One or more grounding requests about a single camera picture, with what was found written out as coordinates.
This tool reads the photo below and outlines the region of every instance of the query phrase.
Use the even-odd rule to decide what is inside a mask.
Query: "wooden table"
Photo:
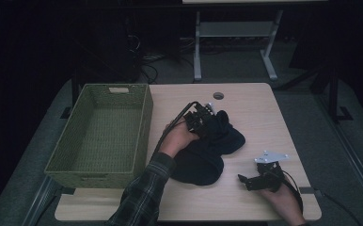
[[[274,220],[279,216],[257,193],[247,191],[237,174],[258,176],[254,158],[264,150],[286,153],[280,162],[300,187],[310,187],[275,96],[267,84],[151,85],[154,101],[148,156],[151,156],[163,129],[190,102],[211,102],[215,110],[225,110],[230,123],[240,131],[246,144],[237,152],[223,155],[225,167],[211,186],[193,186],[170,179],[160,205],[159,220]],[[223,100],[213,94],[222,92]],[[122,190],[78,188],[63,194],[55,217],[58,220],[107,220],[117,210]],[[304,216],[318,219],[321,210],[313,194],[303,194]]]

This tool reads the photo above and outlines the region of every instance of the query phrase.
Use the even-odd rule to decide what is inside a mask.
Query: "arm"
[[[143,174],[125,188],[117,212],[106,225],[156,225],[164,187],[176,166],[173,157],[194,139],[198,136],[185,123],[175,126]]]
[[[281,184],[277,192],[267,189],[259,190],[264,199],[272,204],[276,212],[285,219],[291,226],[308,225],[302,216],[299,204],[290,189]]]

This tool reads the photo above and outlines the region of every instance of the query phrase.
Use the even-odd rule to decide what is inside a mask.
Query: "black garment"
[[[223,172],[222,154],[234,153],[245,144],[244,136],[229,123],[225,111],[219,111],[206,126],[205,138],[192,141],[175,156],[177,167],[171,178],[197,186],[211,185]]]

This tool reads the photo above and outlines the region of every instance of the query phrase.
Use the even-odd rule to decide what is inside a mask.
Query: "green basket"
[[[146,166],[148,85],[86,84],[45,173],[67,187],[124,188]]]

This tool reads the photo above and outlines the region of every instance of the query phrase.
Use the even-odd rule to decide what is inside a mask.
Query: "plaid sleeve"
[[[117,212],[105,225],[156,225],[164,187],[176,164],[164,153],[156,153],[143,174],[125,188]]]

